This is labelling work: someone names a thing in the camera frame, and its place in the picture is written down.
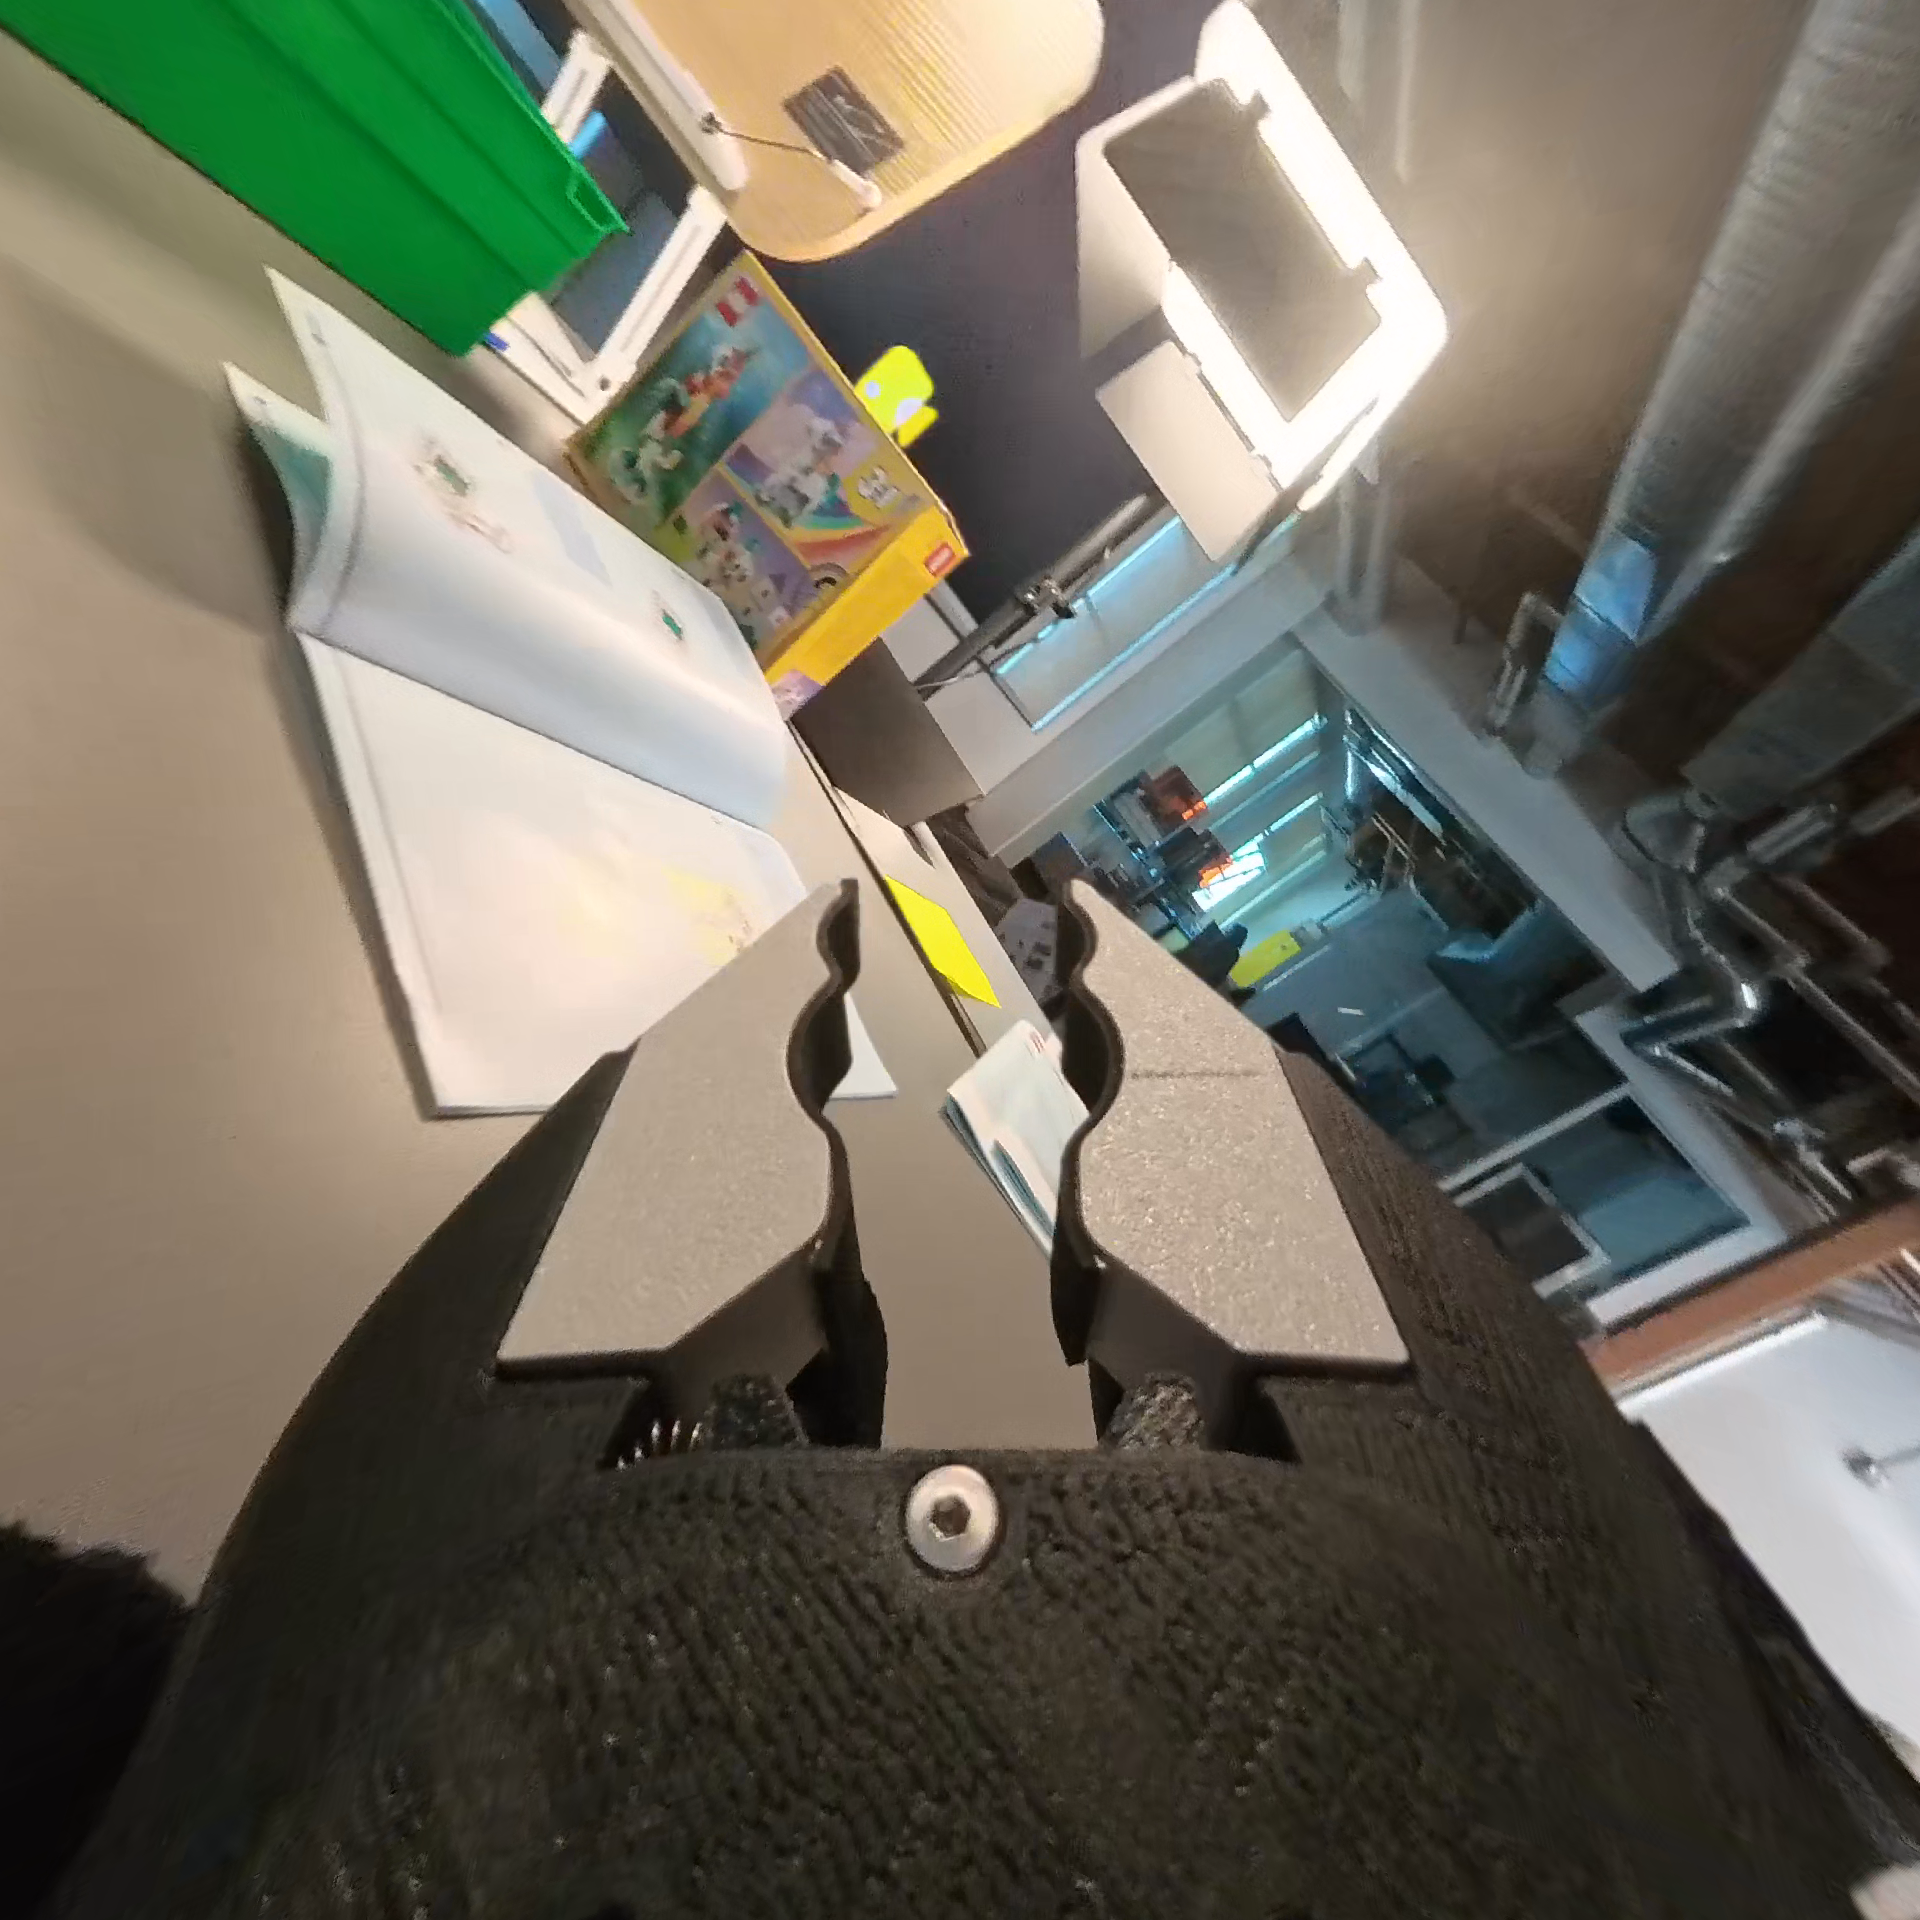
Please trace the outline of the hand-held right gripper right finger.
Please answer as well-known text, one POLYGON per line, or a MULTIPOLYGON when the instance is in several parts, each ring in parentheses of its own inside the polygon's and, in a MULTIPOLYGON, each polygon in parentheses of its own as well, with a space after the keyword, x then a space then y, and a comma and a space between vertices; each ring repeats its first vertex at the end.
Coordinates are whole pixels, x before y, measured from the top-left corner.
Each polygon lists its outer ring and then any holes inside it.
POLYGON ((1052 1316, 1101 1372, 1402 1372, 1409 1342, 1285 1048, 1086 883, 1062 897, 1052 1316))

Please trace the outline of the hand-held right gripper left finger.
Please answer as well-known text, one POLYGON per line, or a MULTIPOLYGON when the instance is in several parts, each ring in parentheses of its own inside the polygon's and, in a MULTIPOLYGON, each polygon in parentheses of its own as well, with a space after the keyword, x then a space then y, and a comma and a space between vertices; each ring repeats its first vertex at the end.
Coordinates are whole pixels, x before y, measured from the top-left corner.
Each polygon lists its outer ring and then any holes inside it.
POLYGON ((826 1099, 851 1068, 859 889, 812 889, 638 1038, 500 1369, 806 1369, 848 1222, 826 1099))

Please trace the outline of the green plastic storage bin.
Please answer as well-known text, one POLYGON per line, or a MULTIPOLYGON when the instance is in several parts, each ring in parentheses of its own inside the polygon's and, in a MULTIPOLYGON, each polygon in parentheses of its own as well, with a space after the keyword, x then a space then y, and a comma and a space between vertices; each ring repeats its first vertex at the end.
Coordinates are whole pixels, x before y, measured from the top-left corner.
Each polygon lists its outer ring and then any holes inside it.
POLYGON ((3 2, 3 30, 446 354, 626 231, 463 2, 3 2))

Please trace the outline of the lego instruction booklet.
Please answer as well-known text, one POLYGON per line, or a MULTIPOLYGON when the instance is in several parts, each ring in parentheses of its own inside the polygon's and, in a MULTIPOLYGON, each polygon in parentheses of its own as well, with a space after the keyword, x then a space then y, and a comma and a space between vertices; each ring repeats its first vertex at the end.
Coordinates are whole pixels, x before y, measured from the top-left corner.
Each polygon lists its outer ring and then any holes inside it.
POLYGON ((228 395, 432 1116, 536 1116, 812 889, 797 746, 721 602, 296 276, 317 392, 228 395))

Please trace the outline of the colourful lego set box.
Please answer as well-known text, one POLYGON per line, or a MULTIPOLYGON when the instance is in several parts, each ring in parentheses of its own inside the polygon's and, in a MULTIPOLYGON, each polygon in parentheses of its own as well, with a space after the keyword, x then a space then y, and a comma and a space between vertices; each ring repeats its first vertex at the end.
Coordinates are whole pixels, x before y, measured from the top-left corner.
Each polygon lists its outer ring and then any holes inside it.
POLYGON ((566 464, 587 498, 721 602, 784 714, 970 555, 756 251, 568 436, 566 464))

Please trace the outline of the white printed leaflet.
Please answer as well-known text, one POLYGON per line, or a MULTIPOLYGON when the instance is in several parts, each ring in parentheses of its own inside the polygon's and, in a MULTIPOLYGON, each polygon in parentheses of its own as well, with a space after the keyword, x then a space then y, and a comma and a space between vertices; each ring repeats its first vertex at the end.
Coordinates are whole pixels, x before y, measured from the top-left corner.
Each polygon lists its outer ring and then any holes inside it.
POLYGON ((943 1116, 974 1167, 987 1171, 1049 1258, 1065 1148, 1086 1120, 1085 1099, 1062 1070, 1057 1034, 1017 1022, 947 1087, 943 1116))

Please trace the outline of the framed panel on stand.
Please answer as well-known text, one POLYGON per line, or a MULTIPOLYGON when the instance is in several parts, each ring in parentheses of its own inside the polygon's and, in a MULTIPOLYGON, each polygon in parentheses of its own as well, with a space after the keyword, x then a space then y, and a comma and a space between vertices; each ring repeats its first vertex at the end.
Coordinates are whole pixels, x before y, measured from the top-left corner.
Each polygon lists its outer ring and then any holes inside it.
POLYGON ((1614 1274, 1602 1245, 1519 1160, 1458 1190, 1453 1197, 1541 1297, 1577 1294, 1614 1274))

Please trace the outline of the yellow paper sheet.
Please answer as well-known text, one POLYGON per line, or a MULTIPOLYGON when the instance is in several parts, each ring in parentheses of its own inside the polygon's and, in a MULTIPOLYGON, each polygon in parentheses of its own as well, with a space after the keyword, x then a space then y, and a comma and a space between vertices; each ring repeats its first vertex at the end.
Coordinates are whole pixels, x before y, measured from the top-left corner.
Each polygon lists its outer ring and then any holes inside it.
POLYGON ((955 997, 997 1008, 997 986, 980 957, 974 954, 974 948, 967 944, 967 935, 958 923, 958 916, 925 892, 904 886, 900 879, 886 876, 881 886, 931 974, 937 974, 937 978, 955 997))

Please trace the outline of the dark grey box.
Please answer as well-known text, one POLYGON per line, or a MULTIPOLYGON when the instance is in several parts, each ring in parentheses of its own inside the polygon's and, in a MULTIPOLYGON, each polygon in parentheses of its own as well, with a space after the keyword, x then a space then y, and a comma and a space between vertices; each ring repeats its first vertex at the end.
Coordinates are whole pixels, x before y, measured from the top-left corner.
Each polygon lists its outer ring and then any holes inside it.
POLYGON ((984 788, 886 642, 871 642, 790 719, 834 788, 910 828, 984 788))

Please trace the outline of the grey light stand pole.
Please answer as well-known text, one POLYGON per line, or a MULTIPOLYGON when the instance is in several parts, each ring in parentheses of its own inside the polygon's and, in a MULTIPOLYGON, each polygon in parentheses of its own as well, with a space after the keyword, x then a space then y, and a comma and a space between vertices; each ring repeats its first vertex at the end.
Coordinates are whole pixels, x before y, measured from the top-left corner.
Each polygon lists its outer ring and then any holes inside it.
POLYGON ((1045 638, 1052 628, 1082 619, 1092 591, 1143 552, 1148 538, 1163 537, 1172 519, 1177 511, 1160 492, 1131 497, 1062 559, 1018 582, 987 619, 974 623, 967 638, 925 666, 910 680, 916 697, 931 703, 935 691, 970 673, 988 673, 999 663, 1017 658, 1023 646, 1045 638))

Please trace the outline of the yellow tag on light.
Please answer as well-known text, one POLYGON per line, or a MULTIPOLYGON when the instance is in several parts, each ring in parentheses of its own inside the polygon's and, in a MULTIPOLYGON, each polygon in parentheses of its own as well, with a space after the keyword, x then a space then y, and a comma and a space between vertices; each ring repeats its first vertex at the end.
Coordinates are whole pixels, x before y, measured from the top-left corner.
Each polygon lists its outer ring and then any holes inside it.
POLYGON ((881 350, 851 382, 855 397, 900 451, 937 423, 937 392, 925 359, 900 346, 881 350))

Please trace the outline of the lit studio light panel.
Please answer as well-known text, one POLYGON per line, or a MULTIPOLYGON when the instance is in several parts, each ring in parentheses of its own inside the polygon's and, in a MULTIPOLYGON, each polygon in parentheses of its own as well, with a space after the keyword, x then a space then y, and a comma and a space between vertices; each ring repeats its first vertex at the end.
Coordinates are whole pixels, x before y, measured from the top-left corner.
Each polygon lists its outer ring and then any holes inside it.
POLYGON ((1258 2, 1076 148, 1098 409, 1215 562, 1324 507, 1448 346, 1448 312, 1258 2))

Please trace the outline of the wooden book stand white frame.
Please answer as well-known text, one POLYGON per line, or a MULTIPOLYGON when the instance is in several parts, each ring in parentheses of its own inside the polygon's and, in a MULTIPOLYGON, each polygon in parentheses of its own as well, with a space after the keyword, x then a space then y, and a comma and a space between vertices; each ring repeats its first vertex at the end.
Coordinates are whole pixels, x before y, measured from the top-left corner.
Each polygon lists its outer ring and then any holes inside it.
POLYGON ((1095 83, 1098 2, 566 2, 542 88, 561 140, 623 92, 689 173, 663 247, 585 346, 522 297, 492 354, 571 420, 638 372, 721 235, 826 260, 925 209, 1095 83))

